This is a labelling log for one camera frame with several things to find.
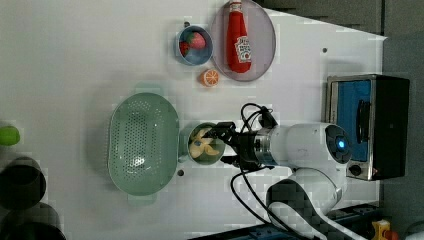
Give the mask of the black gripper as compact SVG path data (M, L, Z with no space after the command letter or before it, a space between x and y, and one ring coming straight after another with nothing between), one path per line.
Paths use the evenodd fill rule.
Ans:
M254 136L249 133L237 133L234 122L219 122L203 137L220 139L234 150L235 155L223 156L222 162L246 171L254 171L260 168L259 160L254 151Z

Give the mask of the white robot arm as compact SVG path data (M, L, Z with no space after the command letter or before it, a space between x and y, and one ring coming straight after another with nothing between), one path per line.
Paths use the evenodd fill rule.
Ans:
M242 175L288 167L292 174L272 184L261 202L270 222L309 240L367 240L327 217L347 190L346 169L352 150L344 129L329 123L264 126L237 132L220 122L205 133L235 154L223 159Z

